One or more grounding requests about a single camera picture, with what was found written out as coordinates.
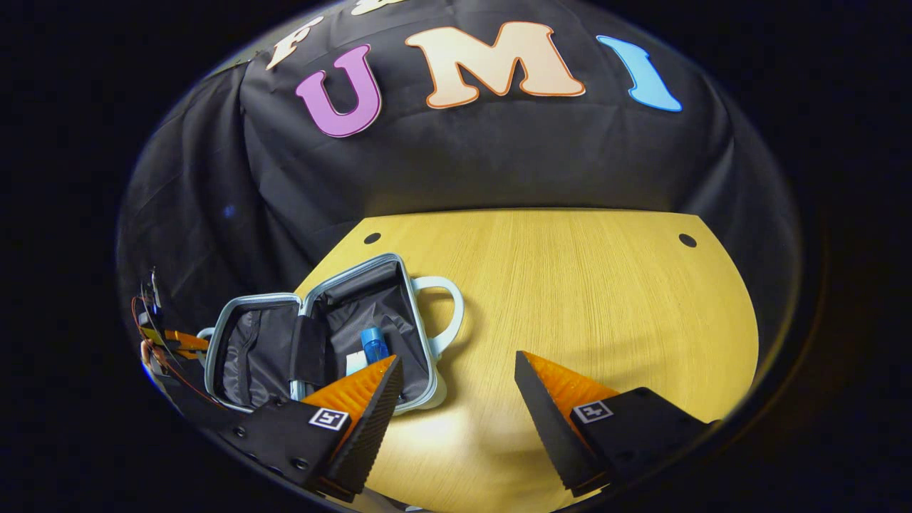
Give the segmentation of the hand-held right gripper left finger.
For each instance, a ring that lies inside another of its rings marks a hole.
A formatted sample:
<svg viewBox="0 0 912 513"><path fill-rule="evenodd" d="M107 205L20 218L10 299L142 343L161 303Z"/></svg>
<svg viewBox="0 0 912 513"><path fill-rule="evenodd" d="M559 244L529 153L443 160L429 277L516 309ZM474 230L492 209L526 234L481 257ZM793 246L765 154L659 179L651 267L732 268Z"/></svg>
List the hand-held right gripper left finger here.
<svg viewBox="0 0 912 513"><path fill-rule="evenodd" d="M404 387L391 355L303 400L273 399L221 431L239 457L307 492L360 494Z"/></svg>

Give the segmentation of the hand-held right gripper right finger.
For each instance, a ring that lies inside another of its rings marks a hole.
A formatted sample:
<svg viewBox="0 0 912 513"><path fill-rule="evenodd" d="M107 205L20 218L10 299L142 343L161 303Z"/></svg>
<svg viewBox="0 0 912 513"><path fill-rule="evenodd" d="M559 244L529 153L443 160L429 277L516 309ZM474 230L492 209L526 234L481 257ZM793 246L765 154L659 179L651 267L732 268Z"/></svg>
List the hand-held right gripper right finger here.
<svg viewBox="0 0 912 513"><path fill-rule="evenodd" d="M656 470L713 427L648 387L618 392L517 351L514 380L561 483L575 497Z"/></svg>

